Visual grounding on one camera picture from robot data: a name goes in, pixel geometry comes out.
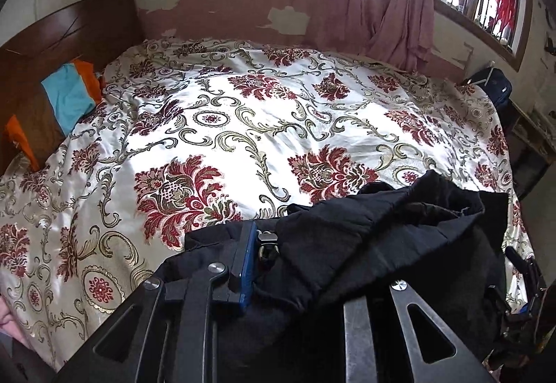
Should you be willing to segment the person's left hand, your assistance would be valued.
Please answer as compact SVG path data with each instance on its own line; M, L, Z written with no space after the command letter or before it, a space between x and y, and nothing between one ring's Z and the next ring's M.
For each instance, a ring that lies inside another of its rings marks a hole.
M11 337L29 350L32 349L4 298L0 298L0 330L3 335Z

